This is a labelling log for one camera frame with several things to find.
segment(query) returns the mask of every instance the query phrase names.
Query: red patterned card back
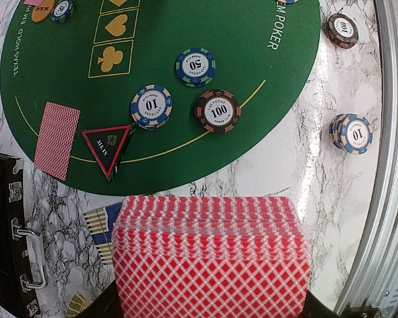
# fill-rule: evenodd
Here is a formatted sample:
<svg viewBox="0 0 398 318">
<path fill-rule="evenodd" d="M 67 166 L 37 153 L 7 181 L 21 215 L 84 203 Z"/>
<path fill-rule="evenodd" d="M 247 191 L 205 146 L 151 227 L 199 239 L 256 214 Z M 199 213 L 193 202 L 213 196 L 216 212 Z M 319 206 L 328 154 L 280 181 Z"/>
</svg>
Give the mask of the red patterned card back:
<svg viewBox="0 0 398 318">
<path fill-rule="evenodd" d="M 24 5 L 34 5 L 35 7 L 38 7 L 42 4 L 42 1 L 43 0 L 24 0 Z"/>
<path fill-rule="evenodd" d="M 80 113 L 59 104 L 46 104 L 35 151 L 36 168 L 66 180 Z"/>
<path fill-rule="evenodd" d="M 113 265 L 128 317 L 298 317 L 310 248 L 287 198 L 128 197 Z"/>
</svg>

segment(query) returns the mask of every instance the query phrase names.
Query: suit symbol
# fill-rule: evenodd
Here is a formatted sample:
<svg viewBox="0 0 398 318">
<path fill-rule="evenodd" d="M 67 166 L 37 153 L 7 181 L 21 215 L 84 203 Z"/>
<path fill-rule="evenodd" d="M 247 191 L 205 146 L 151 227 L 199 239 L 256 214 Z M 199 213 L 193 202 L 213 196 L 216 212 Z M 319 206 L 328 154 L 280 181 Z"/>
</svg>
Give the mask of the suit symbol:
<svg viewBox="0 0 398 318">
<path fill-rule="evenodd" d="M 108 31 L 113 36 L 121 36 L 125 33 L 127 28 L 125 27 L 125 23 L 128 21 L 127 15 L 119 15 L 114 18 L 111 22 L 105 26 L 106 31 Z"/>
<path fill-rule="evenodd" d="M 126 3 L 128 0 L 109 0 L 111 1 L 114 5 L 117 7 L 122 6 L 124 3 Z"/>
<path fill-rule="evenodd" d="M 115 146 L 117 143 L 118 136 L 115 136 L 114 134 L 110 134 L 107 136 L 107 144 L 110 146 Z"/>
<path fill-rule="evenodd" d="M 101 71 L 103 73 L 109 72 L 114 65 L 122 62 L 123 57 L 122 51 L 116 51 L 113 46 L 108 46 L 103 50 L 103 58 L 98 58 L 98 64 L 101 63 Z"/>
</svg>

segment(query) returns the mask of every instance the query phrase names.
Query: metal handle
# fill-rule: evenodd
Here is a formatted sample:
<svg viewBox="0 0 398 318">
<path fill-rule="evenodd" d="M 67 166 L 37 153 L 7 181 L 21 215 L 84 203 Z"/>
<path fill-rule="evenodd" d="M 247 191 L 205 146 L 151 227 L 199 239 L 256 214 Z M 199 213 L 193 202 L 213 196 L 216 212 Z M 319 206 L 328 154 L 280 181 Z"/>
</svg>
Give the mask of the metal handle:
<svg viewBox="0 0 398 318">
<path fill-rule="evenodd" d="M 31 239 L 34 247 L 35 258 L 38 265 L 38 271 L 40 272 L 40 278 L 41 278 L 40 282 L 30 282 L 29 280 L 27 280 L 25 274 L 21 275 L 21 283 L 23 290 L 29 292 L 31 290 L 40 290 L 46 287 L 47 281 L 44 270 L 45 264 L 43 263 L 44 248 L 42 244 L 41 234 L 33 229 L 22 229 L 22 226 L 19 225 L 19 222 L 16 218 L 12 220 L 12 229 L 13 229 L 12 236 L 14 240 L 19 240 L 22 237 L 27 237 Z"/>
</svg>

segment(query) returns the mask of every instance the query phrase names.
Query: playing card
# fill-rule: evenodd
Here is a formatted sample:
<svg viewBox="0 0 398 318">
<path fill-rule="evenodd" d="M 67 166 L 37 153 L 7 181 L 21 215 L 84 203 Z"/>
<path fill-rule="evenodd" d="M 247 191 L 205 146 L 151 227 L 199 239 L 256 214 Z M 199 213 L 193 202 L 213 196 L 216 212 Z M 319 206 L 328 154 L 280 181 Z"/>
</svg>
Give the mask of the playing card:
<svg viewBox="0 0 398 318">
<path fill-rule="evenodd" d="M 38 7 L 41 4 L 42 4 L 42 0 L 25 0 L 24 1 L 24 5 L 34 5 L 35 7 Z"/>
<path fill-rule="evenodd" d="M 59 104 L 46 104 L 35 151 L 36 168 L 66 180 L 80 113 L 77 109 Z"/>
<path fill-rule="evenodd" d="M 114 254 L 124 317 L 298 317 L 307 260 L 218 260 Z"/>
<path fill-rule="evenodd" d="M 271 219 L 273 221 L 293 221 L 296 216 L 290 201 L 285 198 L 184 198 L 184 197 L 129 197 L 125 210 L 131 213 L 124 218 L 145 217 L 188 217 L 191 219 Z"/>
</svg>

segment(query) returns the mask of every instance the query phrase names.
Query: poker chip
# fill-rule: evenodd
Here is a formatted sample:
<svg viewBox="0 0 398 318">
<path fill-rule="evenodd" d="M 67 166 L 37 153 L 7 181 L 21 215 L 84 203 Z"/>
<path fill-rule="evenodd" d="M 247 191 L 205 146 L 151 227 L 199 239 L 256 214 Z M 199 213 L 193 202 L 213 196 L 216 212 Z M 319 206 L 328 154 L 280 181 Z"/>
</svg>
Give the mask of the poker chip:
<svg viewBox="0 0 398 318">
<path fill-rule="evenodd" d="M 298 2 L 298 0 L 277 0 L 277 2 L 284 3 L 286 5 L 293 5 L 294 3 Z"/>
<path fill-rule="evenodd" d="M 341 13 L 335 13 L 329 18 L 327 35 L 332 43 L 340 48 L 352 48 L 358 43 L 356 24 Z"/>
<path fill-rule="evenodd" d="M 227 133 L 241 117 L 239 102 L 228 91 L 215 89 L 202 95 L 195 108 L 196 118 L 211 133 Z"/>
<path fill-rule="evenodd" d="M 189 48 L 175 64 L 179 80 L 188 87 L 201 88 L 208 85 L 216 75 L 216 61 L 204 48 Z"/>
<path fill-rule="evenodd" d="M 45 21 L 52 14 L 55 4 L 55 0 L 43 0 L 41 5 L 33 9 L 33 13 L 31 13 L 31 20 L 34 23 L 41 23 Z"/>
<path fill-rule="evenodd" d="M 164 126 L 172 111 L 170 92 L 159 85 L 148 85 L 134 96 L 131 102 L 131 116 L 137 125 L 154 131 Z"/>
<path fill-rule="evenodd" d="M 330 141 L 350 154 L 364 154 L 373 143 L 369 121 L 363 115 L 341 114 L 329 124 Z"/>
<path fill-rule="evenodd" d="M 56 23 L 66 22 L 75 11 L 74 0 L 63 0 L 60 1 L 54 8 L 52 14 L 52 20 Z"/>
</svg>

